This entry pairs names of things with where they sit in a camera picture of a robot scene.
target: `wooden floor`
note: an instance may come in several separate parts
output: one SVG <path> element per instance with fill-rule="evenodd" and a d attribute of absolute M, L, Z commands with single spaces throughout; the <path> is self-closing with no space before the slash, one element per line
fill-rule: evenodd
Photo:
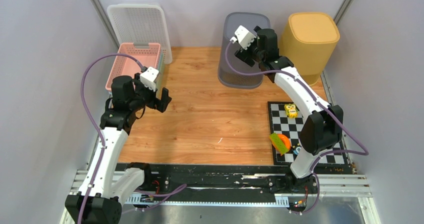
<path fill-rule="evenodd" d="M 267 101 L 290 101 L 286 93 L 268 78 L 253 90 L 223 86 L 219 47 L 177 47 L 172 56 L 163 77 L 172 102 L 134 123 L 119 161 L 272 165 Z M 325 98 L 321 81 L 313 89 Z"/>

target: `small toy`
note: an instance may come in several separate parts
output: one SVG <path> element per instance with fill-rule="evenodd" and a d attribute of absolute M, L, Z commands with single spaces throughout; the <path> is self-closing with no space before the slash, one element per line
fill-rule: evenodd
<path fill-rule="evenodd" d="M 299 155 L 299 152 L 301 151 L 302 146 L 300 143 L 298 143 L 296 145 L 292 145 L 291 148 L 293 148 L 293 154 Z"/>
<path fill-rule="evenodd" d="M 298 117 L 298 110 L 296 109 L 295 104 L 285 104 L 284 109 L 285 109 L 285 113 L 287 114 L 288 118 L 297 118 Z"/>
<path fill-rule="evenodd" d="M 281 156 L 290 150 L 290 140 L 287 138 L 287 136 L 283 134 L 272 133 L 269 135 L 269 139 L 271 140 L 274 148 L 279 151 Z"/>

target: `gray mesh trash can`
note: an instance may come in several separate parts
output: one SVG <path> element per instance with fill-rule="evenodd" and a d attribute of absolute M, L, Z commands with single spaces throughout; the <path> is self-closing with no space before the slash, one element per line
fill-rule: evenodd
<path fill-rule="evenodd" d="M 230 42 L 230 39 L 234 36 L 234 32 L 240 25 L 243 25 L 255 35 L 256 32 L 254 31 L 254 28 L 256 26 L 259 26 L 262 29 L 271 28 L 270 20 L 262 14 L 249 12 L 233 12 L 229 14 L 226 17 L 224 24 L 221 56 L 218 67 L 218 79 L 224 86 L 230 88 L 254 89 L 259 87 L 262 83 L 263 75 L 245 76 L 236 74 L 229 68 L 225 60 L 225 49 Z M 239 48 L 240 46 L 238 44 L 234 44 L 230 46 L 228 50 L 228 60 L 234 69 L 242 73 L 260 72 L 261 70 L 257 63 L 253 67 L 250 67 L 234 55 Z"/>

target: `white plastic basket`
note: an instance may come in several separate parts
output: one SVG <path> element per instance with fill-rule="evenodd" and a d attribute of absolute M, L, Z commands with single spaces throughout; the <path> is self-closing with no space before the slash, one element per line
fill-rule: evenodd
<path fill-rule="evenodd" d="M 164 63 L 172 62 L 164 10 L 156 3 L 116 4 L 107 7 L 113 30 L 122 43 L 159 43 Z"/>

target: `metal floor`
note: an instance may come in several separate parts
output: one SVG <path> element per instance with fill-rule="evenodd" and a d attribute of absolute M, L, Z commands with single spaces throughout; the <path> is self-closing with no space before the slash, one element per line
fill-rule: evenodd
<path fill-rule="evenodd" d="M 124 205 L 123 211 L 133 209 Z M 364 224 L 356 197 L 325 197 L 303 216 L 277 207 L 163 205 L 146 212 L 123 214 L 120 224 Z"/>

